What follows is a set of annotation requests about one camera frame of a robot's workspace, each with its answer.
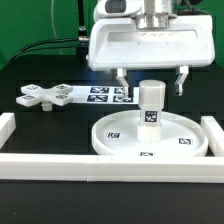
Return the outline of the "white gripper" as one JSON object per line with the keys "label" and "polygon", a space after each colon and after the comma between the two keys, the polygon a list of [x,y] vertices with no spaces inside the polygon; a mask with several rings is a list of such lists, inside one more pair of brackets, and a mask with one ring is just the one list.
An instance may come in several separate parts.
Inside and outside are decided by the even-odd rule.
{"label": "white gripper", "polygon": [[130,97],[126,69],[176,68],[174,94],[183,94],[189,67],[203,67],[214,60],[212,17],[179,16],[170,27],[138,30],[132,18],[102,19],[93,26],[88,62],[95,71],[117,69],[116,79]]}

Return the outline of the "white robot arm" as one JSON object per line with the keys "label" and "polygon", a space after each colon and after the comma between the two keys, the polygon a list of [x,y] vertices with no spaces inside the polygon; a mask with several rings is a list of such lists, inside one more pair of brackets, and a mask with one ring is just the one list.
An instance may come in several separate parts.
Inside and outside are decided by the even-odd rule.
{"label": "white robot arm", "polygon": [[207,66],[215,58],[212,17],[192,10],[179,15],[176,6],[186,1],[98,0],[89,67],[115,70],[126,93],[128,70],[174,68],[174,93],[182,95],[189,69]]}

